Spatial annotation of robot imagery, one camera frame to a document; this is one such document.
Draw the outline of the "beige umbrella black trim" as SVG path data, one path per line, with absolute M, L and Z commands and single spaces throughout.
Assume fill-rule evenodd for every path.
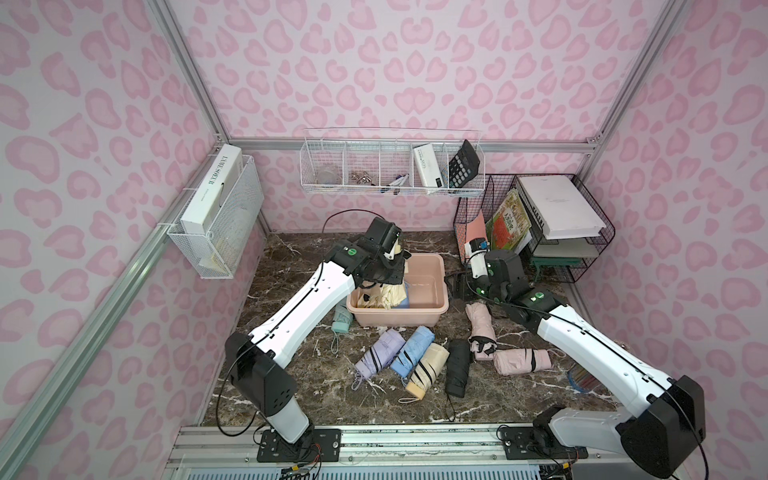
M 382 292 L 382 308 L 392 309 L 397 308 L 397 305 L 403 300 L 403 287 L 402 284 L 381 284 L 379 287 Z

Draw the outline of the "pink plastic storage box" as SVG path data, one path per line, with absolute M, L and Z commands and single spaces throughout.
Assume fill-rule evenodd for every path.
M 353 291 L 347 309 L 363 327 L 434 327 L 447 312 L 449 299 L 444 282 L 443 259 L 434 253 L 413 253 L 406 262 L 404 277 L 407 303 L 392 309 L 359 308 L 363 291 Z

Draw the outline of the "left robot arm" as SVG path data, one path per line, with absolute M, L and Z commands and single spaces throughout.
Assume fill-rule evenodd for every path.
M 320 321 L 354 290 L 403 282 L 411 254 L 400 245 L 401 235 L 395 223 L 375 216 L 366 232 L 336 243 L 277 313 L 250 333 L 234 332 L 226 340 L 226 380 L 287 444 L 307 445 L 312 424 L 295 399 L 297 384 L 286 367 Z

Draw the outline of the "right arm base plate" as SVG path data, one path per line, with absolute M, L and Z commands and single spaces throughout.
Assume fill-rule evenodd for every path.
M 534 426 L 501 425 L 496 437 L 507 460 L 578 461 L 589 457 L 585 447 L 566 447 L 545 429 Z

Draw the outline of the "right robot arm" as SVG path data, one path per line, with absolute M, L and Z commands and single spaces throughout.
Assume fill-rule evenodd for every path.
M 564 447 L 623 453 L 645 473 L 674 477 L 706 437 L 705 395 L 689 376 L 658 370 L 589 324 L 560 296 L 533 287 L 518 255 L 470 249 L 462 284 L 488 304 L 557 347 L 619 401 L 614 412 L 551 407 L 537 417 L 546 438 Z

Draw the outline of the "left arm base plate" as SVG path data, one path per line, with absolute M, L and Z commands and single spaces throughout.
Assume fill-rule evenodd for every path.
M 322 462 L 337 462 L 342 444 L 342 431 L 311 426 L 296 442 L 290 443 L 278 432 L 265 431 L 257 442 L 258 463 L 311 462 L 317 456 Z

